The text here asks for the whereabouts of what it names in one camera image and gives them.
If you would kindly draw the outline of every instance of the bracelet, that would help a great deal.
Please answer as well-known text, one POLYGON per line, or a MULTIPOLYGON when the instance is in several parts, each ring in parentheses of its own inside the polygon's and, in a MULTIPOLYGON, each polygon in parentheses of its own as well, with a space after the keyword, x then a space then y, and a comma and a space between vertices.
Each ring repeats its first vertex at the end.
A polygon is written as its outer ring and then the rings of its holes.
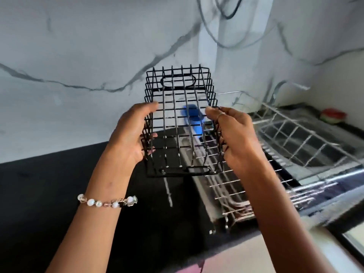
POLYGON ((138 199, 136 196, 129 196, 128 198, 119 198, 119 199, 114 199, 111 200, 110 202, 101 202, 101 201, 97 201, 94 200, 92 198, 87 199, 87 197, 85 197, 83 194, 79 194, 77 196, 77 199, 80 203, 85 203, 87 202, 88 206, 93 206, 95 205, 96 207, 113 207, 113 208, 118 208, 123 206, 133 206, 135 203, 138 203, 138 199))

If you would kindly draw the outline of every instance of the blue scrub brush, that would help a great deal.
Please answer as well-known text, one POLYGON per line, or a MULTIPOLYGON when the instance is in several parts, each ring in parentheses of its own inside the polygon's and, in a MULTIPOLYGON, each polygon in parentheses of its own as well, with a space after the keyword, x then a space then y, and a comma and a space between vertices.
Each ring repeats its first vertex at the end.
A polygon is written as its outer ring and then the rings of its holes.
POLYGON ((191 128, 196 133, 196 137, 200 138, 202 136, 202 126, 205 121, 205 117, 202 112, 197 108, 195 104, 189 104, 183 106, 183 110, 181 110, 182 116, 184 116, 184 122, 188 125, 191 124, 191 128))

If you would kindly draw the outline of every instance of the kitchen counter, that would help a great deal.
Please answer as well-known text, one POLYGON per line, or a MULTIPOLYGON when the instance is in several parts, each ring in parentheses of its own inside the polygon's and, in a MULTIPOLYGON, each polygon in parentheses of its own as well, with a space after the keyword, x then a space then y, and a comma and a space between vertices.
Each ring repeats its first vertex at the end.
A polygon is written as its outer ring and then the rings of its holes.
MULTIPOLYGON (((0 164, 7 203, 1 210, 1 272, 46 269, 106 144, 0 164)), ((255 220, 209 234, 220 226, 211 224, 193 180, 167 180, 173 207, 162 178, 146 178, 143 163, 134 169, 127 195, 138 203, 121 211, 108 272, 174 272, 259 234, 255 220)))

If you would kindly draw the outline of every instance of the black wire basket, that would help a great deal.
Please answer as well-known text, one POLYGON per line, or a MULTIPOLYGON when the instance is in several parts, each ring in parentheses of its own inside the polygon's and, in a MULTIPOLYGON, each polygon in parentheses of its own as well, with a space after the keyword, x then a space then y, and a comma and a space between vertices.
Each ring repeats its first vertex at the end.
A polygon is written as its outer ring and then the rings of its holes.
POLYGON ((216 93, 208 68, 147 71, 145 101, 157 101, 157 111, 145 118, 144 161, 148 177, 212 175, 223 171, 223 153, 216 124, 205 108, 216 107, 216 93), (207 165, 208 149, 216 148, 217 162, 207 165), (181 151, 189 151, 186 161, 181 151))

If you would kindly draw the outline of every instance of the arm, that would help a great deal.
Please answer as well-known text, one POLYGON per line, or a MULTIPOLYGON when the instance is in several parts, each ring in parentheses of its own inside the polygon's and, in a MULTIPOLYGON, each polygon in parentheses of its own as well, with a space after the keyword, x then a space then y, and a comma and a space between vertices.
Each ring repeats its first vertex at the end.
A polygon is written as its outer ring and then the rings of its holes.
POLYGON ((267 161, 250 116, 232 108, 221 111, 207 108, 206 114, 218 119, 226 143, 224 158, 245 188, 276 272, 335 272, 267 161))
MULTIPOLYGON (((144 117, 157 106, 137 104, 120 118, 93 171, 87 198, 107 202, 125 197, 131 173, 143 159, 140 134, 144 117)), ((120 210, 81 204, 46 272, 106 272, 120 210)))

